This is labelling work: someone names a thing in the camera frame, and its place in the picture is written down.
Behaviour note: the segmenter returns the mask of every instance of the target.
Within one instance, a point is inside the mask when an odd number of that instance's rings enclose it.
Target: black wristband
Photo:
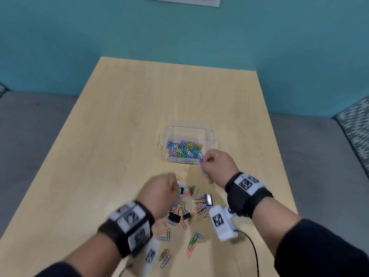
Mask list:
[[[250,218],[261,200],[273,197],[262,182],[242,172],[233,175],[224,189],[228,193],[229,208],[238,216]]]
[[[98,232],[109,236],[122,258],[136,256],[152,237],[154,222],[151,212],[141,202],[133,201],[114,211]]]

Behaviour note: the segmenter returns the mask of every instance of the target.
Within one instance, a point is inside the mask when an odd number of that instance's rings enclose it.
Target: wall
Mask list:
[[[257,70],[271,112],[330,117],[369,94],[369,0],[0,3],[13,90],[79,94],[103,55]]]

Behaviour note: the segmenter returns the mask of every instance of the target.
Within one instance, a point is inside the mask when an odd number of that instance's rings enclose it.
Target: wooden table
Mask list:
[[[256,72],[102,57],[0,240],[2,275],[31,276],[62,259],[154,174],[174,171],[225,206],[225,192],[207,185],[199,166],[162,161],[169,120],[211,124],[219,148],[296,212]],[[221,243],[209,220],[173,227],[162,242],[172,259],[152,275],[256,276],[251,243]],[[277,276],[252,221],[234,221],[256,245],[260,276]],[[193,231],[205,238],[187,259]]]

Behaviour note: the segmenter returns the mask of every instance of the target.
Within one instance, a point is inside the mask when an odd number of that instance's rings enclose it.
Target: person's left hand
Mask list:
[[[178,201],[176,174],[167,173],[151,177],[138,193],[136,200],[150,210],[155,220],[163,218]]]

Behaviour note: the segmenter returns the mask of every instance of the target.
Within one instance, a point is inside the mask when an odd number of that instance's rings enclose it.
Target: white paper on wall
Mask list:
[[[203,5],[203,6],[211,6],[211,7],[219,7],[219,4],[220,4],[220,0],[157,0],[157,1]]]

